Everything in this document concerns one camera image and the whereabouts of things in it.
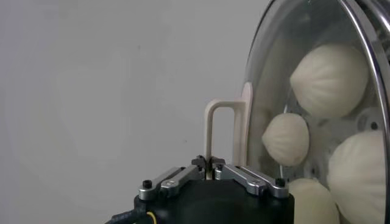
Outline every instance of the glass dome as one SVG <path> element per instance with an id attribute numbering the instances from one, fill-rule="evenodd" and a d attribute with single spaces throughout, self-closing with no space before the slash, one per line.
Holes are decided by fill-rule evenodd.
<path id="1" fill-rule="evenodd" d="M 383 166 L 376 168 L 376 170 L 371 167 L 365 168 L 368 166 L 364 162 L 364 158 L 367 156 L 362 155 L 362 161 L 354 159 L 352 156 L 352 154 L 354 156 L 358 154 L 359 150 L 354 149 L 357 146 L 352 149 L 354 153 L 347 154 L 346 161 L 348 158 L 352 158 L 354 159 L 353 163 L 356 163 L 354 166 L 361 165 L 363 170 L 368 170 L 368 173 L 362 172 L 361 177 L 364 179 L 364 175 L 368 176 L 369 180 L 366 184 L 383 185 L 384 194 L 376 192 L 378 197 L 382 197 L 382 199 L 372 203 L 372 206 L 375 207 L 373 209 L 376 210 L 381 210 L 379 204 L 383 203 L 385 211 L 376 214 L 376 216 L 382 215 L 382 217 L 377 217 L 377 220 L 381 220 L 382 223 L 385 222 L 385 216 L 385 223 L 390 223 L 388 192 L 390 67 L 389 59 L 386 56 L 386 53 L 390 55 L 390 26 L 387 26 L 390 24 L 388 23 L 390 20 L 386 14 L 387 3 L 386 1 L 364 0 L 272 1 L 256 31 L 246 68 L 246 82 L 252 83 L 253 86 L 247 164 L 270 176 L 283 177 L 289 182 L 299 178 L 314 178 L 321 185 L 330 189 L 328 176 L 331 175 L 329 170 L 333 168 L 330 167 L 332 165 L 329 164 L 329 160 L 334 154 L 336 157 L 335 150 L 342 148 L 342 143 L 352 136 L 381 131 L 380 136 L 383 138 L 384 150 L 380 151 L 379 157 L 384 160 Z M 297 99 L 298 97 L 291 87 L 291 75 L 303 58 L 323 46 L 353 48 L 364 57 L 367 63 L 369 78 L 363 88 L 364 91 L 362 91 L 364 94 L 362 94 L 358 104 L 346 115 L 326 117 L 308 112 L 310 111 L 308 106 L 301 106 L 303 100 Z M 314 58 L 311 62 L 315 64 L 319 60 Z M 308 75 L 307 82 L 314 79 L 314 75 L 316 74 Z M 310 133 L 307 156 L 296 166 L 280 165 L 270 156 L 262 140 L 271 120 L 283 113 L 294 113 L 301 116 L 307 123 Z M 359 138 L 359 141 L 366 142 L 364 144 L 356 143 L 363 147 L 370 140 Z M 343 170 L 348 169 L 346 167 L 348 162 L 341 164 Z M 379 181 L 373 178 L 378 173 L 383 173 L 383 176 L 379 177 Z M 353 192 L 353 190 L 345 191 L 346 194 Z M 350 215 L 348 210 L 351 209 L 346 208 L 345 203 L 340 202 L 337 205 L 341 211 L 341 223 L 357 224 L 352 223 L 356 219 Z M 366 206 L 367 210 L 370 210 L 371 204 L 368 203 Z M 376 223 L 373 220 L 370 222 L 368 218 L 365 220 L 359 214 L 356 214 L 356 217 L 359 218 L 357 222 L 360 223 Z"/>

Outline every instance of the black screw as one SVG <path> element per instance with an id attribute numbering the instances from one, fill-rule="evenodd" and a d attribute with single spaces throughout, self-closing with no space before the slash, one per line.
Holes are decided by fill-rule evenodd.
<path id="1" fill-rule="evenodd" d="M 144 181 L 142 181 L 142 187 L 144 189 L 150 189 L 150 188 L 152 188 L 152 186 L 153 186 L 153 183 L 152 183 L 151 180 L 144 180 Z"/>
<path id="2" fill-rule="evenodd" d="M 378 129 L 378 124 L 376 122 L 371 123 L 371 129 L 373 130 Z"/>
<path id="3" fill-rule="evenodd" d="M 282 178 L 277 178 L 275 180 L 275 184 L 278 187 L 285 187 L 286 186 L 286 181 L 284 179 L 282 179 Z"/>

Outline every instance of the gray background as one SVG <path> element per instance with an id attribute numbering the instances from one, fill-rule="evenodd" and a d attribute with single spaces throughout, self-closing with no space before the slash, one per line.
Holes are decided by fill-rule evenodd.
<path id="1" fill-rule="evenodd" d="M 103 223 L 202 153 L 267 3 L 1 0 L 0 223 Z M 232 118 L 215 120 L 228 159 Z"/>

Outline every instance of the metal bracket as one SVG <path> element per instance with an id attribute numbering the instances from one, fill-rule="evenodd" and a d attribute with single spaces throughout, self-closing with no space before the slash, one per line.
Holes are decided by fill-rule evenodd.
<path id="1" fill-rule="evenodd" d="M 190 165 L 171 179 L 164 180 L 161 183 L 161 190 L 167 197 L 173 197 L 189 180 L 204 180 L 204 178 L 204 169 L 200 169 L 197 165 Z"/>
<path id="2" fill-rule="evenodd" d="M 140 186 L 138 188 L 138 196 L 141 200 L 153 200 L 156 198 L 158 191 L 160 190 L 161 182 L 172 178 L 174 175 L 180 173 L 182 171 L 179 167 L 173 167 L 169 169 L 167 172 L 161 174 L 156 179 L 152 180 L 151 187 Z"/>
<path id="3" fill-rule="evenodd" d="M 265 191 L 269 191 L 276 198 L 288 197 L 288 187 L 283 179 L 275 180 L 248 167 L 218 164 L 214 176 L 216 180 L 235 180 L 253 195 L 262 196 Z"/>

